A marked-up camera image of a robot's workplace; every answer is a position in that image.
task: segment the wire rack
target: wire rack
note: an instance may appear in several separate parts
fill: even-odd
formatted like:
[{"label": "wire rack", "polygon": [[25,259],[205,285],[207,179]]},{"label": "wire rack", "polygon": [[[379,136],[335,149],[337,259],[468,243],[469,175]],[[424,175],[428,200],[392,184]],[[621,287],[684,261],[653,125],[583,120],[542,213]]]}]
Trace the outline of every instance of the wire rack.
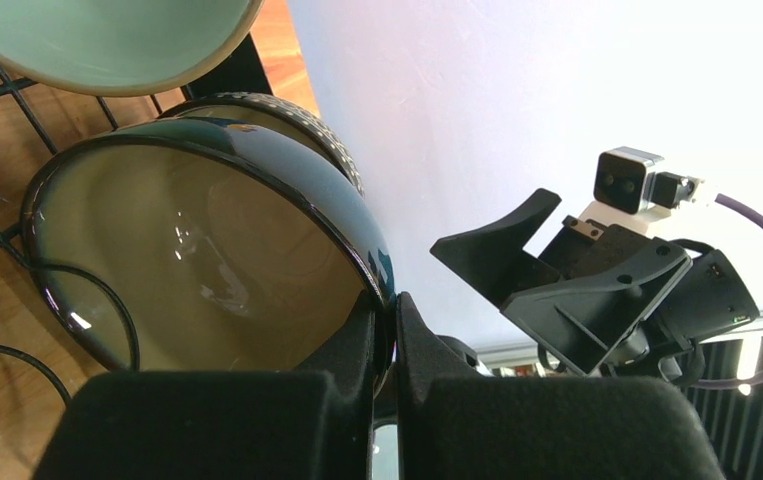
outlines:
[{"label": "wire rack", "polygon": [[[22,95],[22,91],[24,89],[31,87],[33,85],[36,85],[37,82],[29,78],[18,78],[15,80],[12,79],[10,75],[4,70],[4,67],[1,65],[1,63],[0,63],[0,80],[1,80],[0,97],[9,95],[16,101],[16,104],[19,106],[19,109],[25,115],[25,118],[27,118],[28,122],[30,122],[34,131],[42,140],[42,143],[45,144],[45,147],[48,149],[48,152],[52,155],[56,154],[59,151],[59,148],[57,147],[57,145],[54,144],[54,141],[51,139],[51,135],[49,135],[49,132],[42,125],[40,120],[37,118],[36,114],[34,114],[34,112],[28,106],[28,103],[25,101],[25,98]],[[154,95],[150,95],[150,98],[158,114],[163,113],[163,109],[161,108],[160,102],[157,100],[157,98]],[[110,108],[107,106],[107,102],[104,100],[104,98],[95,97],[95,100],[98,102],[98,105],[101,108],[101,111],[104,113],[105,117],[107,118],[107,121],[109,122],[111,129],[116,130],[117,128],[119,128],[119,122],[116,120],[116,117],[113,116],[113,112],[110,111]],[[10,251],[10,248],[11,248],[10,241],[18,235],[19,235],[18,222],[14,223],[13,225],[10,225],[9,227],[3,230],[0,229],[0,248],[4,248]],[[19,263],[27,262],[24,256],[18,251],[10,251],[10,253],[14,255],[18,255],[18,257],[16,257],[16,260],[19,261]]]},{"label": "wire rack", "polygon": [[[12,97],[13,100],[15,100],[16,104],[18,105],[19,109],[24,114],[25,118],[31,124],[31,127],[33,127],[33,130],[42,140],[42,143],[45,145],[48,152],[51,155],[58,153],[60,149],[58,148],[57,145],[55,145],[48,130],[39,120],[37,115],[31,110],[30,106],[28,105],[28,102],[25,100],[22,94],[22,91],[24,89],[37,85],[37,82],[29,78],[18,78],[18,79],[11,78],[10,75],[7,73],[7,71],[4,69],[4,67],[1,65],[1,63],[0,63],[0,81],[1,81],[0,97],[4,97],[8,95]],[[186,89],[184,93],[185,95],[188,96],[189,87],[185,86],[184,88]],[[163,113],[163,109],[160,105],[160,102],[157,100],[157,97],[155,97],[154,95],[150,95],[149,97],[151,99],[151,103],[154,105],[154,108],[157,110],[158,115]],[[94,97],[94,98],[96,102],[98,102],[98,105],[101,108],[102,113],[106,117],[109,123],[110,129],[111,130],[118,129],[119,122],[117,121],[116,117],[113,115],[113,112],[110,110],[110,107],[108,107],[107,102],[104,100],[104,98],[102,97]],[[108,299],[115,306],[117,312],[120,315],[120,318],[122,319],[123,327],[125,329],[125,334],[128,340],[128,346],[130,350],[129,368],[132,370],[138,370],[140,353],[139,353],[139,342],[137,340],[136,329],[134,327],[133,320],[131,319],[131,316],[128,313],[127,308],[122,303],[119,296],[106,283],[104,283],[101,279],[95,277],[94,275],[90,274],[89,272],[86,272],[79,268],[68,266],[68,265],[42,263],[40,261],[36,261],[36,260],[32,260],[28,258],[11,243],[11,241],[16,236],[19,235],[19,232],[20,232],[20,224],[18,220],[12,225],[10,225],[9,227],[3,230],[0,229],[0,249],[5,250],[16,261],[16,263],[19,264],[19,266],[32,272],[56,271],[56,272],[65,272],[65,273],[74,274],[93,283],[95,286],[97,286],[107,295]],[[68,403],[70,399],[70,395],[65,385],[63,384],[62,380],[42,361],[40,361],[36,357],[33,357],[32,355],[26,352],[23,352],[21,350],[18,350],[6,345],[0,345],[0,354],[17,358],[19,360],[22,360],[28,363],[32,367],[34,367],[51,382],[52,386],[54,386],[54,388],[60,394],[63,401],[65,403]]]}]

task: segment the wooden table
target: wooden table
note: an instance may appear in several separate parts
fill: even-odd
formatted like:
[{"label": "wooden table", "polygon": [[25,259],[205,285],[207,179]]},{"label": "wooden table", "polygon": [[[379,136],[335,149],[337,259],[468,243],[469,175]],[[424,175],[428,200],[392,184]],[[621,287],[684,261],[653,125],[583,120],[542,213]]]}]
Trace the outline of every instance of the wooden table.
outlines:
[{"label": "wooden table", "polygon": [[[274,93],[317,111],[286,0],[268,0],[252,36]],[[93,97],[35,85],[28,105],[65,148],[110,129]],[[158,95],[163,108],[183,101],[180,91]],[[154,118],[147,97],[107,99],[120,125]],[[0,228],[14,223],[25,187],[50,155],[12,97],[0,97]],[[28,352],[49,365],[76,392],[103,371],[66,333],[34,289],[27,273],[0,251],[0,344]],[[0,355],[0,478],[29,478],[63,411],[42,375]]]}]

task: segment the bowl rim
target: bowl rim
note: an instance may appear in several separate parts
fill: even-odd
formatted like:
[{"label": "bowl rim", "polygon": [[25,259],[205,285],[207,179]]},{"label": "bowl rim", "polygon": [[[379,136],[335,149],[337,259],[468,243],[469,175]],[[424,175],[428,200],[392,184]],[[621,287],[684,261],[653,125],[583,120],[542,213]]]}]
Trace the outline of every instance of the bowl rim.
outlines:
[{"label": "bowl rim", "polygon": [[171,117],[178,117],[185,115],[186,113],[197,109],[197,108],[206,108],[206,107],[238,107],[238,108],[248,108],[250,110],[255,110],[260,113],[266,113],[269,115],[272,115],[273,117],[276,117],[278,120],[283,121],[287,125],[295,128],[296,130],[302,132],[305,134],[308,138],[310,138],[314,144],[316,144],[323,152],[325,152],[326,160],[328,160],[329,163],[334,165],[334,167],[340,171],[348,180],[349,183],[354,185],[354,187],[357,189],[358,193],[360,193],[360,196],[364,196],[364,189],[363,189],[363,182],[361,182],[360,177],[350,174],[349,170],[357,171],[357,167],[354,164],[354,161],[351,158],[351,154],[346,150],[345,146],[343,145],[343,150],[345,151],[347,159],[340,159],[340,152],[337,151],[336,148],[331,147],[328,143],[324,141],[320,141],[320,137],[318,135],[315,135],[311,126],[306,125],[301,122],[299,118],[296,118],[295,116],[287,116],[287,115],[277,115],[273,107],[270,107],[267,105],[264,101],[262,101],[262,97],[265,98],[272,98],[279,102],[286,102],[290,104],[291,106],[295,107],[298,111],[310,115],[314,119],[316,119],[316,123],[318,123],[321,127],[324,127],[325,130],[328,131],[328,133],[334,138],[334,140],[340,142],[342,144],[342,141],[337,137],[337,135],[331,130],[330,127],[328,127],[325,122],[322,121],[321,118],[314,115],[312,112],[307,110],[306,108],[303,108],[301,105],[295,104],[289,100],[276,97],[275,95],[270,95],[268,93],[257,93],[257,92],[224,92],[224,93],[217,93],[214,95],[208,95],[206,97],[200,97],[200,98],[194,98],[187,100],[185,102],[181,102],[178,105],[175,105],[174,107],[166,109],[163,113],[157,116],[157,118],[171,118]]},{"label": "bowl rim", "polygon": [[[389,317],[390,312],[394,310],[395,292],[384,291],[385,287],[375,280],[370,266],[363,261],[360,253],[353,247],[349,239],[334,224],[328,221],[328,219],[322,215],[314,205],[304,197],[304,195],[301,194],[301,192],[292,186],[276,178],[274,175],[262,171],[253,162],[239,154],[230,155],[191,141],[167,139],[165,137],[154,135],[125,134],[124,131],[120,130],[118,132],[81,141],[52,157],[52,159],[43,165],[31,179],[21,205],[19,218],[21,227],[20,236],[29,263],[34,263],[37,260],[42,261],[42,256],[37,244],[34,219],[37,209],[48,192],[55,174],[61,168],[67,166],[72,161],[77,160],[83,154],[90,151],[131,145],[151,145],[170,148],[198,155],[207,160],[216,161],[234,169],[242,175],[247,175],[260,182],[265,187],[290,202],[294,207],[298,208],[310,218],[317,227],[328,235],[355,268],[356,273],[361,277],[361,281],[372,297],[372,304],[376,311],[376,326],[381,330],[380,332],[376,332],[377,342],[383,341],[385,342],[384,348],[386,350],[392,349],[393,341],[391,341],[390,338],[391,331],[390,326],[387,325],[387,317]],[[37,293],[42,297],[42,300],[48,309],[82,348],[108,370],[122,370],[129,368],[127,361],[123,362],[113,358],[113,356],[102,347],[101,342],[85,335],[83,327],[69,317],[69,313],[74,309],[67,307],[66,302],[62,299],[62,295],[55,293],[54,281],[51,279],[52,276],[50,275],[50,272],[32,268],[30,269],[30,276],[38,290]],[[392,350],[386,357],[390,357],[390,360],[392,360]],[[389,365],[385,366],[379,362],[379,369],[386,370],[388,367]],[[383,371],[376,372],[376,374],[378,377],[383,377]]]},{"label": "bowl rim", "polygon": [[263,7],[263,2],[265,0],[248,1],[248,6],[246,7],[245,12],[243,12],[243,16],[240,18],[240,21],[237,22],[237,25],[234,26],[234,30],[231,32],[228,38],[222,42],[222,45],[220,45],[219,48],[211,52],[208,56],[199,60],[195,65],[187,68],[177,75],[165,78],[157,82],[115,87],[101,87],[73,82],[53,74],[28,68],[16,60],[9,58],[1,53],[0,63],[4,65],[4,67],[8,70],[18,72],[30,78],[31,80],[36,80],[39,83],[44,83],[50,87],[58,88],[68,92],[100,97],[138,97],[143,95],[154,95],[157,93],[165,92],[167,90],[172,90],[173,88],[181,87],[194,80],[197,80],[202,75],[216,68],[220,63],[222,63],[222,61],[228,58],[251,31],[251,26],[254,24],[257,15],[260,13]]}]

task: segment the black plastic part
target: black plastic part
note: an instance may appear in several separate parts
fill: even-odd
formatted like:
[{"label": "black plastic part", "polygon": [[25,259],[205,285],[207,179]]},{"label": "black plastic part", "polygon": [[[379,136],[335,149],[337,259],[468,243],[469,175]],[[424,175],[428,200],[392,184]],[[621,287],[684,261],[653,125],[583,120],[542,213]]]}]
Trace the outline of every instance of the black plastic part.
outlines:
[{"label": "black plastic part", "polygon": [[610,373],[612,376],[617,377],[653,377],[665,379],[671,382],[678,379],[678,381],[673,382],[674,385],[686,386],[683,385],[683,383],[687,381],[688,378],[682,378],[684,375],[695,375],[696,369],[701,368],[702,370],[698,372],[699,376],[696,377],[696,380],[699,380],[705,368],[703,360],[701,366],[694,363],[692,365],[693,370],[682,372],[681,367],[678,366],[676,357],[686,353],[687,351],[680,350],[678,348],[653,348],[647,355],[633,363],[609,365]]},{"label": "black plastic part", "polygon": [[650,322],[688,350],[758,318],[758,306],[728,258],[719,250],[693,261],[693,268],[670,292]]},{"label": "black plastic part", "polygon": [[523,247],[559,202],[537,190],[510,215],[442,238],[431,253],[569,370],[588,375],[654,311],[691,259],[678,245],[619,225],[596,241],[564,227],[534,258]]},{"label": "black plastic part", "polygon": [[501,220],[437,240],[431,254],[499,307],[513,292],[558,281],[557,270],[522,248],[560,203],[556,194],[538,189]]},{"label": "black plastic part", "polygon": [[187,100],[239,91],[272,95],[272,87],[251,35],[246,36],[236,50],[216,68],[182,89]]},{"label": "black plastic part", "polygon": [[445,343],[467,365],[473,368],[478,366],[478,354],[469,345],[447,335],[437,335],[437,338]]},{"label": "black plastic part", "polygon": [[652,187],[652,203],[665,208],[675,208],[690,197],[696,184],[690,179],[674,173],[663,172],[655,175]]},{"label": "black plastic part", "polygon": [[330,474],[320,478],[358,478],[371,471],[373,379],[380,378],[373,351],[376,321],[372,299],[363,292],[343,327],[296,367],[329,372],[338,390],[332,399],[338,411],[328,417],[322,459]]},{"label": "black plastic part", "polygon": [[690,263],[684,249],[655,238],[611,270],[516,293],[500,310],[571,371],[588,375],[652,313]]},{"label": "black plastic part", "polygon": [[410,295],[398,306],[400,478],[723,478],[675,388],[483,377],[425,327]]},{"label": "black plastic part", "polygon": [[606,361],[611,365],[634,363],[648,355],[649,348],[649,340],[646,338],[643,329],[638,325],[634,332],[617,345],[614,351],[608,355]]},{"label": "black plastic part", "polygon": [[372,408],[372,430],[376,430],[384,425],[391,425],[398,420],[398,399],[396,398],[398,383],[398,365],[393,364],[387,370],[387,380],[381,387]]}]

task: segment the black ceramic bowl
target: black ceramic bowl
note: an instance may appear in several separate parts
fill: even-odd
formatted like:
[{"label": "black ceramic bowl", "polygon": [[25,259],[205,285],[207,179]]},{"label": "black ceramic bowl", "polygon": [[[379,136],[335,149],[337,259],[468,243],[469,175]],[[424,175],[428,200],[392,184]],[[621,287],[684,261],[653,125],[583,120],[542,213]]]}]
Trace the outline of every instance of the black ceramic bowl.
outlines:
[{"label": "black ceramic bowl", "polygon": [[263,93],[218,93],[188,100],[160,118],[215,117],[259,125],[292,138],[322,155],[363,195],[363,183],[343,142],[316,115],[282,98]]},{"label": "black ceramic bowl", "polygon": [[[384,239],[346,177],[232,120],[157,120],[75,145],[32,180],[22,226],[34,263],[77,267],[121,298],[143,369],[290,369],[361,292],[379,312],[395,301]],[[33,280],[93,356],[128,365],[105,292],[59,271]],[[391,333],[377,335],[387,357]]]}]

